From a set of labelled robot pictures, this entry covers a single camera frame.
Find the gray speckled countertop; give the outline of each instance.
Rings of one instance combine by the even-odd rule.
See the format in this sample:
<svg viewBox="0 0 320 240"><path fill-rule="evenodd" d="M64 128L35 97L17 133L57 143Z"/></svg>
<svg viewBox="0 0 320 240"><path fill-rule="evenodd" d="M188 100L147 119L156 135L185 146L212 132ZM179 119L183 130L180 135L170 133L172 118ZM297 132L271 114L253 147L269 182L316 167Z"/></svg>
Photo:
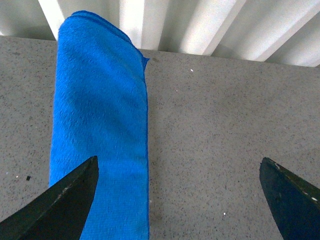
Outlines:
<svg viewBox="0 0 320 240"><path fill-rule="evenodd" d="M56 50L0 37L0 221L48 188ZM150 239L282 239L260 162L320 187L320 69L142 52Z"/></svg>

